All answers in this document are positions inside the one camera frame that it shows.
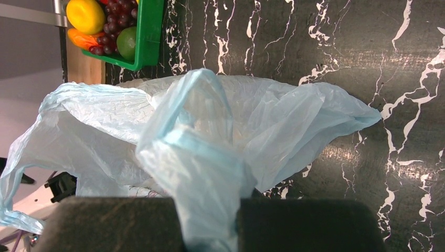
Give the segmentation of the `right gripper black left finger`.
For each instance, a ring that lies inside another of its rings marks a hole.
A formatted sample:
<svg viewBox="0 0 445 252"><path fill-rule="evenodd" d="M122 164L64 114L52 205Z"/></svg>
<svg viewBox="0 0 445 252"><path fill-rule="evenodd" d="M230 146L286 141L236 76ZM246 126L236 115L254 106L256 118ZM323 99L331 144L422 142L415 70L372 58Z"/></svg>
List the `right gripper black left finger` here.
<svg viewBox="0 0 445 252"><path fill-rule="evenodd" d="M34 251L184 251L170 198L69 197L51 214Z"/></svg>

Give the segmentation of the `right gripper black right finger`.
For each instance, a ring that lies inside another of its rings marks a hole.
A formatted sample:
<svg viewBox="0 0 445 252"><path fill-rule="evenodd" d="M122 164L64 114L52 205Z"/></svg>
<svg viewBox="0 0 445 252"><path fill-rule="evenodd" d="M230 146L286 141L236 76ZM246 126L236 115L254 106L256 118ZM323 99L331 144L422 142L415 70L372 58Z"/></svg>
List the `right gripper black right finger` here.
<svg viewBox="0 0 445 252"><path fill-rule="evenodd" d="M344 199L243 199L239 251L386 251L369 208Z"/></svg>

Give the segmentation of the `light blue plastic bag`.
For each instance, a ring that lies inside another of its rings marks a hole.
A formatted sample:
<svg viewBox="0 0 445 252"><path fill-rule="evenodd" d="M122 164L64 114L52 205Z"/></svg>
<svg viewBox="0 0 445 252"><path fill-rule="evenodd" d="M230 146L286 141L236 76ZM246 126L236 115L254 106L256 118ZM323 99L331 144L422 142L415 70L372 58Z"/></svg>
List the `light blue plastic bag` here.
<svg viewBox="0 0 445 252"><path fill-rule="evenodd" d="M75 176L78 196L171 196L188 249L237 251L241 199L381 118L329 83L292 86L208 69L138 88L64 83L9 148L1 225L42 233L45 222L12 203L24 170L37 166Z"/></svg>

